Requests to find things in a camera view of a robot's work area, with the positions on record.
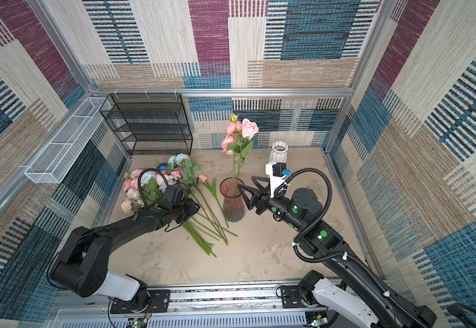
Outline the pile of artificial flowers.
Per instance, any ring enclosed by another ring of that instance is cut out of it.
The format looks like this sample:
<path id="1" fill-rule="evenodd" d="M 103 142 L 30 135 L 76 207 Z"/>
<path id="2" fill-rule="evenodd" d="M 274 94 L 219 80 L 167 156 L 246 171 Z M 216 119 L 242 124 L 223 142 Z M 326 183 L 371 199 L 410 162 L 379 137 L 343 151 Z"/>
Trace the pile of artificial flowers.
<path id="1" fill-rule="evenodd" d="M 143 209 L 145 205 L 156 205 L 163 196 L 168 185 L 177 185 L 183 188 L 186 196 L 198 202 L 201 197 L 198 195 L 196 187 L 198 185 L 199 166 L 193 162 L 187 154 L 177 154 L 169 158 L 167 164 L 158 166 L 158 172 L 145 172 L 143 169 L 134 169 L 124 175 L 125 181 L 122 190 L 126 196 L 121 203 L 124 213 L 135 213 Z M 198 244 L 198 246 L 209 256 L 214 256 L 213 245 L 206 241 L 203 235 L 225 244 L 228 244 L 227 235 L 233 233 L 229 230 L 221 232 L 206 219 L 204 213 L 194 215 L 182 224 L 177 224 L 184 228 Z"/>

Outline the pink tulip with leaves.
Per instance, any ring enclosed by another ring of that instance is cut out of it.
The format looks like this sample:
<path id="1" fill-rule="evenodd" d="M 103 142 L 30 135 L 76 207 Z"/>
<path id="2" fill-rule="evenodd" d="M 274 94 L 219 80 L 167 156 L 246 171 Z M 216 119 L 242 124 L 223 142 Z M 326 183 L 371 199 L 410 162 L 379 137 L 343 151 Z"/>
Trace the pink tulip with leaves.
<path id="1" fill-rule="evenodd" d="M 224 221 L 224 224 L 221 224 L 221 218 L 223 215 L 223 209 L 221 202 L 218 199 L 216 191 L 216 179 L 210 179 L 204 174 L 198 175 L 198 185 L 196 187 L 198 195 L 201 197 L 204 216 L 211 224 L 216 227 L 221 232 L 228 231 L 228 224 Z M 214 210 L 211 205 L 211 201 L 207 198 L 208 196 L 213 198 L 213 201 L 217 205 L 217 208 Z"/>

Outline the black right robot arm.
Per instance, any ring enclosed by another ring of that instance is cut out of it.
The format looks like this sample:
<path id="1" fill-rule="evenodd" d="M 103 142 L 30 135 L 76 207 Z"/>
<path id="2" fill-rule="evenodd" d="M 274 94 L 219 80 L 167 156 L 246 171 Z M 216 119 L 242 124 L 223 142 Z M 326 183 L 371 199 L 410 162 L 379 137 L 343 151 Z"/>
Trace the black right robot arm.
<path id="1" fill-rule="evenodd" d="M 313 173 L 327 188 L 325 203 L 315 192 L 299 188 L 290 198 L 285 193 L 297 176 Z M 290 225 L 297 235 L 292 241 L 295 255 L 306 263 L 331 269 L 352 289 L 348 292 L 315 271 L 299 283 L 305 306 L 325 306 L 358 327 L 433 327 L 436 315 L 427 306 L 416 306 L 393 290 L 351 249 L 343 237 L 325 222 L 332 202 L 332 184 L 319 169 L 303 168 L 291 173 L 286 165 L 274 165 L 269 177 L 252 177 L 253 186 L 238 184 L 247 208 L 257 214 L 269 211 L 276 221 Z"/>

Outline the pink rose spray stem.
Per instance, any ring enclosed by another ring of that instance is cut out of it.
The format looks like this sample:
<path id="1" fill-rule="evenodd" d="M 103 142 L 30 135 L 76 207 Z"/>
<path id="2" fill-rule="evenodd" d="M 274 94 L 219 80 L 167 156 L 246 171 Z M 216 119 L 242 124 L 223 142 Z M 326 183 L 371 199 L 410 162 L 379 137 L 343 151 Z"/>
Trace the pink rose spray stem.
<path id="1" fill-rule="evenodd" d="M 244 118 L 239 120 L 236 114 L 231 114 L 226 128 L 226 137 L 221 142 L 225 154 L 232 156 L 232 182 L 236 187 L 240 171 L 246 157 L 253 148 L 254 137 L 258 134 L 258 124 Z"/>

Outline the red glass vase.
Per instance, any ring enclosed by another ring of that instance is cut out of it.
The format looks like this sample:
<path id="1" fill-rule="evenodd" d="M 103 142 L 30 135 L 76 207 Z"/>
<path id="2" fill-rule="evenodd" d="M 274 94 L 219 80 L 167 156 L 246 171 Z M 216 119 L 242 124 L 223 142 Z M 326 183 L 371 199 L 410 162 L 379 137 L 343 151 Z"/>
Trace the red glass vase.
<path id="1" fill-rule="evenodd" d="M 241 221 L 246 214 L 245 202 L 237 188 L 237 185 L 242 183 L 241 179 L 232 177 L 225 178 L 220 183 L 220 194 L 224 198 L 222 210 L 226 221 L 232 223 Z"/>

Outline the white ribbed ceramic vase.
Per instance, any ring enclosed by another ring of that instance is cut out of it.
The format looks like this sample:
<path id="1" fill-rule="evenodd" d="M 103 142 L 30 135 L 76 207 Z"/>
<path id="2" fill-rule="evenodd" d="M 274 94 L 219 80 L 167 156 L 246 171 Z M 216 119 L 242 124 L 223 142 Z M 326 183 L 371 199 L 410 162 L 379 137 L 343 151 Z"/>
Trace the white ribbed ceramic vase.
<path id="1" fill-rule="evenodd" d="M 285 163 L 288 157 L 288 144 L 283 141 L 273 142 L 269 161 L 274 163 Z"/>

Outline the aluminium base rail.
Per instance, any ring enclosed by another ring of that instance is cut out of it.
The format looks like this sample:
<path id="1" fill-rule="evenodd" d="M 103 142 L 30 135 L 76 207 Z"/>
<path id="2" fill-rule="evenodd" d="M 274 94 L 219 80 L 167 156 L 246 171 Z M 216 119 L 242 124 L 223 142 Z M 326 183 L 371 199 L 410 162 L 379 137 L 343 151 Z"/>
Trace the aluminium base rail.
<path id="1" fill-rule="evenodd" d="M 355 293 L 330 278 L 316 306 L 298 296 L 298 282 L 152 286 L 153 312 L 123 314 L 102 296 L 80 298 L 59 292 L 44 327 L 376 327 L 378 318 Z"/>

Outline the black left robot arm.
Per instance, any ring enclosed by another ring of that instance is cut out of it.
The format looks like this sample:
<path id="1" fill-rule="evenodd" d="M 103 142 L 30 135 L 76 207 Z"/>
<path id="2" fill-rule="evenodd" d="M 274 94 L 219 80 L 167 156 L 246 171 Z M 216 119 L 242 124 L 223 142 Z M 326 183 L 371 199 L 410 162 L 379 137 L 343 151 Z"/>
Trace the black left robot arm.
<path id="1" fill-rule="evenodd" d="M 109 270 L 109 257 L 132 240 L 175 222 L 184 225 L 200 205 L 187 192 L 167 184 L 163 195 L 113 224 L 96 228 L 75 228 L 63 248 L 53 257 L 46 275 L 49 283 L 86 298 L 99 295 L 110 298 L 123 313 L 150 310 L 155 300 L 148 286 L 136 277 Z"/>

